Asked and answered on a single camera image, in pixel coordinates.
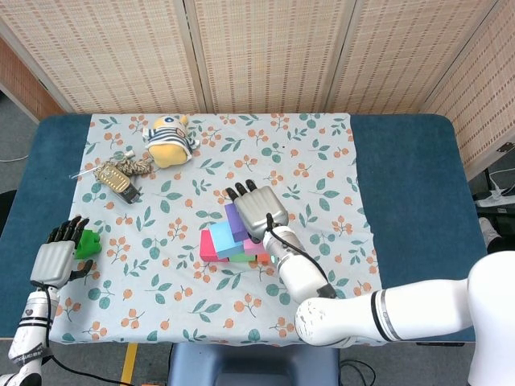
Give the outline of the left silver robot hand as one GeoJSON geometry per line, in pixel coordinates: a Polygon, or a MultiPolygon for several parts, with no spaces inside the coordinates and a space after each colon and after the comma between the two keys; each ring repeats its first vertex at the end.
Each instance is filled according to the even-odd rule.
{"type": "Polygon", "coordinates": [[[69,281],[85,277],[89,273],[93,260],[87,260],[82,269],[72,269],[80,238],[88,222],[88,218],[77,216],[51,230],[46,242],[37,252],[30,276],[32,285],[61,289],[69,281]]]}

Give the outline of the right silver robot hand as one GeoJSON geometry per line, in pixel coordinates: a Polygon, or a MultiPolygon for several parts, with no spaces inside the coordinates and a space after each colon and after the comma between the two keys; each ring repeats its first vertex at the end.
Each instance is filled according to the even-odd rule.
{"type": "Polygon", "coordinates": [[[252,179],[246,179],[225,191],[253,242],[263,240],[269,223],[272,227],[289,224],[289,213],[270,186],[259,187],[252,179]]]}

